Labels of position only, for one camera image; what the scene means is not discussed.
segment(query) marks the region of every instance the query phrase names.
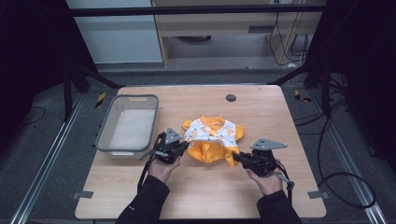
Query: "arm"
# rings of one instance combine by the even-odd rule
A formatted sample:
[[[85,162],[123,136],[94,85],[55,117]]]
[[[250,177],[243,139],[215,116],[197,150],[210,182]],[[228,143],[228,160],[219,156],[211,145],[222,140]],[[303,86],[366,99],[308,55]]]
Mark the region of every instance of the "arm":
[[[247,169],[248,176],[259,186],[263,197],[257,202],[260,217],[264,223],[302,223],[291,206],[282,188],[282,180],[276,175],[258,177]]]
[[[169,194],[165,183],[172,171],[180,165],[180,158],[173,164],[154,160],[148,168],[148,176],[141,190],[132,202],[122,211],[116,224],[123,223],[157,223],[163,203]]]

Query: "black sleeve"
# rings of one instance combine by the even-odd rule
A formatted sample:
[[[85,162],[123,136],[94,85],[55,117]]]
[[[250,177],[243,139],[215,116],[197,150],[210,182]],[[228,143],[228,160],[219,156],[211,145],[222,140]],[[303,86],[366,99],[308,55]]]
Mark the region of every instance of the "black sleeve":
[[[157,223],[169,188],[159,179],[148,175],[132,202],[122,211],[116,224]]]
[[[283,190],[260,198],[257,208],[264,223],[302,223]]]

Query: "plastic bin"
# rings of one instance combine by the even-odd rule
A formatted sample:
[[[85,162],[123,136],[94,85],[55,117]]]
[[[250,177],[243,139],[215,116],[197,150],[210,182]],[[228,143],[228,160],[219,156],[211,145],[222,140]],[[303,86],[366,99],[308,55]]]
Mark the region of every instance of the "plastic bin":
[[[96,147],[111,159],[139,160],[156,133],[156,95],[118,95],[107,110]]]

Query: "black strap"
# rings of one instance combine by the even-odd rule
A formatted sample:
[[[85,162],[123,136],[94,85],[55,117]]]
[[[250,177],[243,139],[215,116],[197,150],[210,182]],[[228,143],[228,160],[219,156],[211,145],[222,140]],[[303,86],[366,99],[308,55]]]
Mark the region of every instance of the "black strap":
[[[286,172],[286,168],[285,166],[283,166],[282,163],[280,163],[279,161],[276,161],[276,166],[277,168],[279,168],[279,170],[283,173],[283,175],[285,175],[285,177],[290,181],[289,176],[288,176],[288,172]],[[292,203],[292,190],[294,187],[294,182],[290,181],[286,187],[286,189],[288,190],[288,199],[289,202]]]
[[[142,171],[142,175],[140,175],[139,182],[137,183],[137,192],[139,192],[139,190],[142,188],[143,181],[145,180],[146,173],[148,172],[151,162],[155,160],[155,159],[152,159],[153,156],[154,156],[154,153],[152,153],[149,156],[148,161],[146,161],[145,167],[143,168],[143,171]]]

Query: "table surface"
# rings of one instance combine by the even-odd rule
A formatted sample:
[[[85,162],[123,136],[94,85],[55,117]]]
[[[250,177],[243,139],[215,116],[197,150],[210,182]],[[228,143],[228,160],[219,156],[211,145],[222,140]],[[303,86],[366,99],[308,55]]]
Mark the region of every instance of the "table surface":
[[[321,198],[310,199],[318,190],[282,90],[271,85],[127,87],[119,94],[155,94],[160,99],[157,131],[172,127],[184,134],[187,119],[222,116],[244,127],[239,149],[251,152],[260,137],[288,144],[274,155],[295,182],[293,207],[300,217],[324,217]],[[233,94],[236,101],[228,102]],[[97,151],[84,186],[90,199],[80,198],[76,217],[115,219],[136,195],[145,161],[114,160]],[[203,163],[185,154],[167,182],[171,190],[161,214],[168,218],[258,218],[256,202],[262,196],[241,164],[229,167],[225,160]]]

